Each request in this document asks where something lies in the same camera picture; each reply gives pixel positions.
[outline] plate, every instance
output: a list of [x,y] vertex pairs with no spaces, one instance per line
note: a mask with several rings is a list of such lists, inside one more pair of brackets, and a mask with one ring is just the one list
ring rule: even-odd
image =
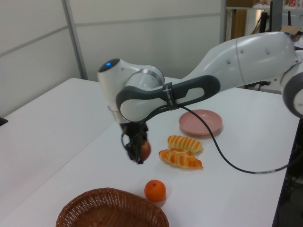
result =
[[[209,126],[213,133],[217,133],[222,127],[222,118],[219,114],[210,110],[193,110]],[[179,118],[181,130],[196,136],[210,135],[204,124],[193,114],[187,112]]]

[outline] black cable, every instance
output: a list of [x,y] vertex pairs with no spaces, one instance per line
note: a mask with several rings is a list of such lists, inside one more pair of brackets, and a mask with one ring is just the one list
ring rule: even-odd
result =
[[260,20],[261,20],[261,17],[260,17],[260,19],[257,21],[257,24],[256,24],[256,26],[255,26],[254,30],[252,31],[252,34],[254,34],[254,33],[255,33],[256,28],[257,28],[257,26],[258,26],[258,24],[259,24]]
[[285,169],[285,168],[287,168],[287,167],[289,167],[289,166],[294,165],[296,162],[298,162],[298,161],[300,160],[301,157],[303,157],[303,152],[302,152],[302,153],[301,153],[294,161],[292,161],[291,163],[288,163],[287,165],[282,166],[282,167],[280,167],[280,168],[278,168],[278,169],[273,169],[273,170],[268,170],[268,171],[248,171],[248,170],[244,170],[244,169],[238,168],[238,167],[236,167],[235,165],[233,165],[230,161],[228,161],[227,158],[223,155],[223,153],[221,152],[221,150],[220,150],[220,148],[219,148],[219,145],[218,145],[216,139],[214,138],[213,132],[212,132],[211,129],[208,127],[208,125],[206,124],[206,122],[205,122],[198,114],[196,114],[195,112],[191,111],[190,109],[188,109],[188,108],[186,108],[186,107],[184,107],[184,106],[180,106],[180,108],[185,109],[185,110],[187,110],[188,112],[190,112],[191,114],[193,114],[194,116],[196,116],[196,117],[205,125],[205,127],[206,127],[207,130],[209,131],[211,137],[213,138],[214,144],[215,144],[215,146],[217,147],[218,152],[220,153],[221,157],[222,157],[222,158],[223,158],[231,167],[233,167],[233,168],[235,168],[235,169],[237,169],[237,170],[239,170],[239,171],[241,171],[241,172],[248,173],[248,174],[269,174],[269,173],[274,173],[274,172],[278,172],[278,171],[280,171],[280,170],[282,170],[282,169]]

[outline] table surface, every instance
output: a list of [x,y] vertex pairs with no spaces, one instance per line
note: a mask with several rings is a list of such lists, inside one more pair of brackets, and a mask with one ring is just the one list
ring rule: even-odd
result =
[[[188,107],[222,117],[223,130],[216,139],[236,166],[264,171],[288,162],[298,118],[287,110],[281,95],[233,88]],[[120,143],[121,129],[111,123],[7,215],[0,227],[53,227],[64,205],[85,191],[113,187],[144,196],[151,179],[167,187],[167,198],[158,205],[172,227],[271,226],[285,170],[266,175],[239,172],[220,157],[211,138],[199,138],[204,151],[197,158],[203,170],[178,169],[158,158],[169,135],[184,135],[178,125],[184,112],[162,113],[147,122],[152,152],[143,165],[128,160]]]
[[98,83],[69,79],[5,117],[0,127],[0,220],[114,118]]

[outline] croissant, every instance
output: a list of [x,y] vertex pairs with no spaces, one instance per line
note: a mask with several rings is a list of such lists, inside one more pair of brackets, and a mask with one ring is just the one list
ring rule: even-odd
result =
[[202,151],[203,149],[202,143],[200,141],[184,136],[176,136],[176,135],[169,136],[167,142],[170,148],[185,149],[192,153],[197,153],[199,151]]
[[187,169],[202,169],[202,162],[196,159],[192,153],[184,149],[166,149],[159,152],[159,157],[172,166]]

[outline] tangerine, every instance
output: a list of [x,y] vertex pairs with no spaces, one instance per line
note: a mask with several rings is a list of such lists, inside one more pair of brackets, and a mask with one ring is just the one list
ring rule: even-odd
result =
[[152,202],[163,201],[166,195],[165,184],[158,180],[151,180],[146,184],[144,194]]

